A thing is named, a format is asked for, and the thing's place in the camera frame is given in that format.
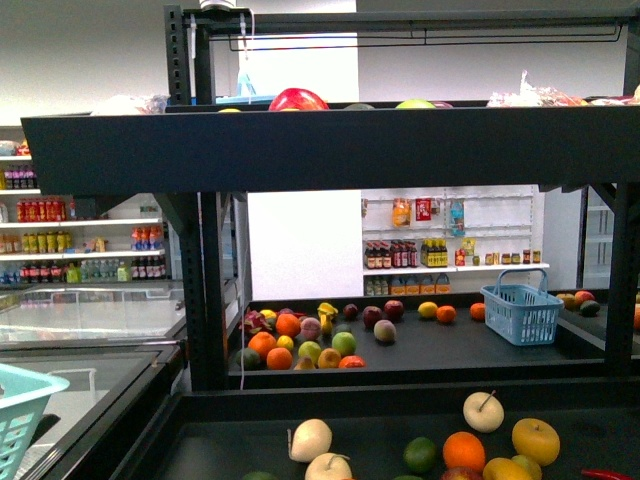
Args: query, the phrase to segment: blue basket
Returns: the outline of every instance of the blue basket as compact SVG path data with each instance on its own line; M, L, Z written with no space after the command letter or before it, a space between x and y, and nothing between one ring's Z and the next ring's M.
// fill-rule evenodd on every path
M530 285L502 285L509 272L542 272L538 288ZM485 324L517 346L548 345L556 336L558 314L563 308L559 298L547 293L547 273L542 269L505 270L495 286L482 287Z
M64 378L0 364L0 480L12 480L49 397L66 389Z

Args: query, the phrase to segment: plastic bag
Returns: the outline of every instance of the plastic bag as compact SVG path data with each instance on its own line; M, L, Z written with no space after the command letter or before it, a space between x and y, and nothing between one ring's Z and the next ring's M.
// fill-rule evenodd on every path
M154 115L164 113L168 95L130 97L116 95L98 105L91 115Z

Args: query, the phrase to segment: basket handle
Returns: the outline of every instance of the basket handle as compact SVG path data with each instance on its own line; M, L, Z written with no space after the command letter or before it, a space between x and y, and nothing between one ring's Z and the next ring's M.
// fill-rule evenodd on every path
M540 279L540 285L538 285L538 294L547 293L547 272L545 272L542 268L516 268L513 270L503 270L498 275L498 280L496 281L496 291L495 294L500 296L500 287L502 282L502 277L504 277L507 273L529 273L529 272L540 272L542 273L542 278Z

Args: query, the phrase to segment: pear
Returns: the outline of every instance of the pear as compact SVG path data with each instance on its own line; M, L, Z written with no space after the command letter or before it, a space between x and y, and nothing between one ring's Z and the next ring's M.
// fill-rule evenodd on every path
M313 360L311 357L304 356L300 357L296 366L293 367L294 370L315 370L316 366L313 364Z
M332 433L322 420L312 418L296 428L293 438L289 433L289 458L296 462L309 463L318 455L327 453L331 447Z

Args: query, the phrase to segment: metal shelf frame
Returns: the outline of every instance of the metal shelf frame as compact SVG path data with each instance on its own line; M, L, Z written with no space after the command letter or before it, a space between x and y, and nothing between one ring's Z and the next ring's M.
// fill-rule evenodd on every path
M605 362L612 376L631 372L631 319L640 273L640 138L636 135L640 108L488 109L474 108L467 102L448 110L273 113L253 105L240 107L247 110L241 115L217 115L219 108L210 106L215 98L210 39L218 34L239 35L239 14L247 11L182 11L171 5L164 12L169 90L175 106L168 113L23 118L22 124L45 194L156 192L180 237L194 391L228 388L220 232L229 192L242 195L327 186L358 189L499 183L539 184L545 190L569 186L563 189L570 191L576 185L593 185L616 214ZM196 35L194 76L198 102L205 106L196 107L188 106L187 31L191 15L203 27ZM397 31L416 25L453 29L627 25L626 94L640 82L638 19L637 8L256 16L260 34L265 35ZM490 141L484 140L487 129L492 132ZM449 141L434 144L429 142L432 138ZM78 159L79 149L91 152L92 158L84 155ZM396 160L393 164L388 161L391 153ZM413 159L418 156L423 161L416 164ZM513 158L521 159L517 169ZM148 174L151 166L155 175ZM62 173L76 170L83 175ZM413 171L413 175L403 175L406 171ZM461 179L459 171L473 174Z

